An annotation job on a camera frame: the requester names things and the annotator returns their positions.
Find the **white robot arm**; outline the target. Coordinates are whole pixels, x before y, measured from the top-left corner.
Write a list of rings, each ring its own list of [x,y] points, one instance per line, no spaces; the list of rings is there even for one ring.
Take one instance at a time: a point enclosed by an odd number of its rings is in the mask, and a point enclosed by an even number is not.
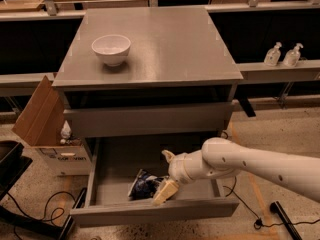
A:
[[[175,155],[163,150],[162,154],[169,164],[169,177],[153,197],[155,206],[175,195],[182,185],[231,177],[240,170],[320,202],[319,158],[246,148],[219,137],[206,140],[192,153]]]

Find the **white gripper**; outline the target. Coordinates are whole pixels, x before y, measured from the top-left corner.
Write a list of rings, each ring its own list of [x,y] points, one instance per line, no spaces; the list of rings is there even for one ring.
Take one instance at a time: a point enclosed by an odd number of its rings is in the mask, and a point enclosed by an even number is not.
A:
[[[169,150],[163,150],[162,155],[169,164],[168,174],[171,179],[164,179],[160,183],[153,196],[154,206],[159,206],[172,197],[179,190],[178,184],[189,184],[205,179],[209,173],[209,165],[203,160],[200,151],[175,155]]]

